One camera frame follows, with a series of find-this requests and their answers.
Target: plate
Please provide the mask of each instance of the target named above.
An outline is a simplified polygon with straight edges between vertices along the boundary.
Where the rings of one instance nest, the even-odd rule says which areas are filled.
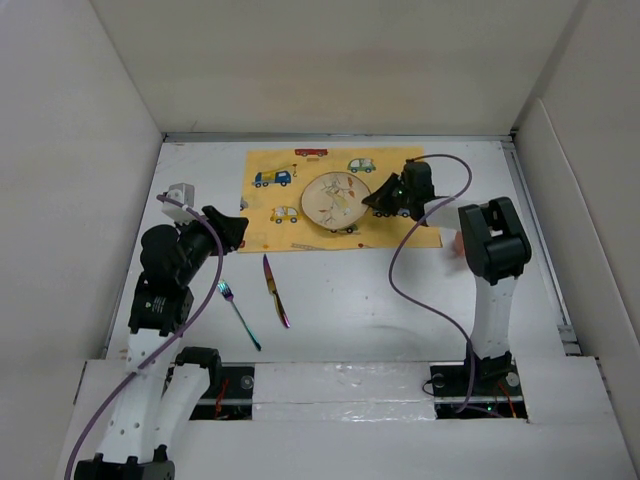
[[[302,192],[302,211],[323,228],[341,230],[356,223],[369,207],[362,199],[369,187],[355,175],[329,172],[316,177]]]

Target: wall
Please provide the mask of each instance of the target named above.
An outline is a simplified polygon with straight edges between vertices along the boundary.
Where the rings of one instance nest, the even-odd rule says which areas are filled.
[[[161,136],[87,0],[0,1],[0,45],[0,477],[51,478]]]
[[[92,0],[162,131],[507,134],[577,0]]]
[[[587,3],[517,146],[578,338],[640,466],[640,3]]]

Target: iridescent fork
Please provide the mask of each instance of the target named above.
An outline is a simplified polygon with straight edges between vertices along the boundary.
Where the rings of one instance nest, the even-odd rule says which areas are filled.
[[[247,325],[247,322],[244,321],[244,318],[242,318],[242,314],[240,313],[240,310],[238,310],[238,307],[236,307],[236,304],[233,301],[233,293],[231,292],[231,288],[229,287],[229,284],[224,280],[222,280],[220,283],[218,283],[218,290],[220,290],[220,293],[222,294],[224,299],[231,304],[233,309],[238,314],[238,318],[242,322],[244,329],[249,334],[249,337],[251,337],[253,346],[256,347],[256,350],[258,351],[262,350],[262,347],[260,346],[260,343],[258,342],[258,339],[256,338],[255,334],[251,331],[251,329],[249,328],[249,325]]]

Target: knife blade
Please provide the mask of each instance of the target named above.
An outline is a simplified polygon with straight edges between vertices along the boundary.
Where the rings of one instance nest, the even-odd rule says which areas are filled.
[[[269,293],[273,295],[276,312],[280,317],[280,320],[282,321],[284,327],[291,328],[291,324],[289,323],[287,314],[284,311],[284,306],[282,305],[282,301],[280,300],[280,295],[278,295],[276,281],[273,278],[273,272],[271,271],[271,266],[269,265],[269,259],[267,259],[266,253],[262,257],[262,267],[264,268],[264,278],[267,280],[267,288],[269,289]]]

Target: placemat with car print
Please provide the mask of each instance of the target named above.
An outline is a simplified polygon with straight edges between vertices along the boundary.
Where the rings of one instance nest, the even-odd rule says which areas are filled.
[[[240,252],[283,252],[294,250],[348,250],[397,247],[413,224],[408,212],[385,217],[368,209],[355,223],[341,224],[346,207],[361,191],[351,175],[362,180],[371,192],[393,172],[401,172],[405,159],[423,155],[419,147],[303,148],[255,150],[247,155],[242,187],[241,215],[249,219]],[[331,173],[351,175],[331,175]],[[301,197],[315,179],[321,179],[320,194],[327,203],[318,212],[322,226],[303,213]],[[437,228],[419,228],[407,247],[441,247]]]

